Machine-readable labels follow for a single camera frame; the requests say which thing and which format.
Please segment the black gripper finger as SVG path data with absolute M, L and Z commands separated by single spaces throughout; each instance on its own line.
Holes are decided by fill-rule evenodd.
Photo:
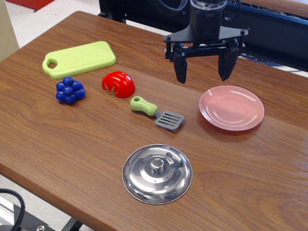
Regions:
M 222 81 L 227 80 L 236 65 L 239 56 L 238 46 L 227 48 L 223 54 L 218 57 L 218 73 Z
M 173 63 L 177 81 L 184 84 L 186 82 L 187 74 L 186 54 L 175 54 Z

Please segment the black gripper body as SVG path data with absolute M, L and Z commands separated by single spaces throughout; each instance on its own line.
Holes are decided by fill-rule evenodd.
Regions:
M 182 31 L 164 37 L 165 57 L 171 61 L 176 55 L 198 57 L 220 55 L 227 61 L 236 61 L 240 55 L 248 29 L 222 26 L 231 21 L 225 18 L 225 0 L 190 1 L 190 22 Z

